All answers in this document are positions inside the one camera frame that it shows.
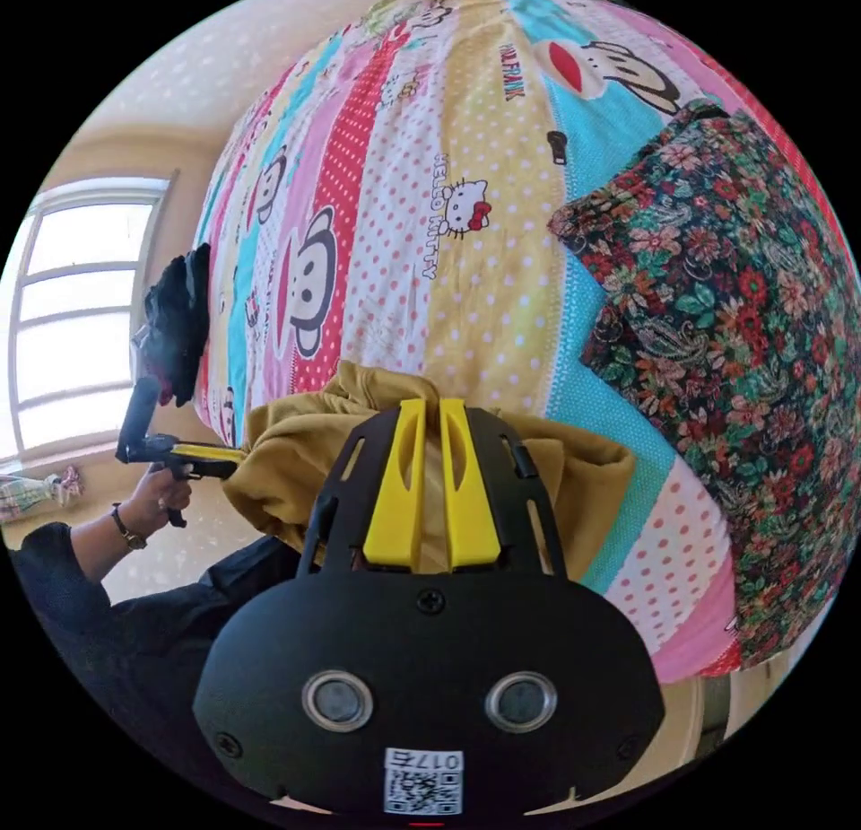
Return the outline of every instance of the red stripe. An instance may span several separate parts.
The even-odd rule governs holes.
[[[337,241],[337,277],[323,327],[322,343],[312,358],[293,354],[291,393],[319,390],[335,375],[344,332],[344,299],[355,238],[362,187],[362,170],[368,156],[375,106],[395,54],[409,40],[403,32],[387,39],[352,84],[326,142],[320,165],[313,215],[330,205],[335,210],[332,231]]]
[[[700,677],[721,677],[722,675],[732,674],[742,667],[742,648],[738,643],[738,639],[733,639],[733,643],[710,665],[699,672]]]

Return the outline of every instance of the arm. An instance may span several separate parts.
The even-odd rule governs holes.
[[[184,510],[190,495],[188,483],[175,481],[164,469],[147,474],[132,497],[117,507],[117,513],[129,531],[145,540],[167,524],[167,508]],[[72,549],[83,574],[93,584],[100,584],[132,551],[110,513],[73,528]]]
[[[120,517],[130,531],[148,537],[167,523],[160,500],[165,507],[184,509],[189,492],[188,484],[174,481],[170,472],[148,474],[120,505]],[[110,600],[101,581],[128,552],[107,514],[73,529],[61,522],[42,525],[27,535],[19,551],[8,554],[44,625],[80,632],[96,629],[108,616]]]

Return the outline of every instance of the window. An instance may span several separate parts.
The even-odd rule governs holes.
[[[92,179],[30,206],[0,278],[0,466],[116,439],[168,185]]]

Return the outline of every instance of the person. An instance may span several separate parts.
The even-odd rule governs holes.
[[[167,525],[168,509],[185,510],[190,500],[187,481],[153,467],[110,513],[74,528],[50,522],[8,554],[63,662],[119,728],[196,787],[279,824],[280,806],[307,807],[289,798],[271,805],[233,780],[205,743],[192,703],[222,627],[257,594],[292,579],[299,554],[261,537],[185,587],[111,605],[102,586],[133,553],[129,537],[148,543]]]

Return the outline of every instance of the black device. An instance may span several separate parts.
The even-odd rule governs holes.
[[[566,578],[514,430],[460,400],[439,408],[450,572],[413,571],[425,414],[410,400],[353,430],[296,578],[216,639],[198,725],[244,786],[357,821],[504,821],[606,791],[664,719],[647,649]]]
[[[161,386],[157,379],[138,379],[129,399],[126,418],[117,440],[117,459],[124,465],[149,462],[152,470],[170,468],[176,480],[218,477],[226,480],[244,459],[241,450],[199,441],[181,441],[174,435],[147,435],[159,401]],[[184,528],[187,523],[179,510],[168,510],[170,524]]]

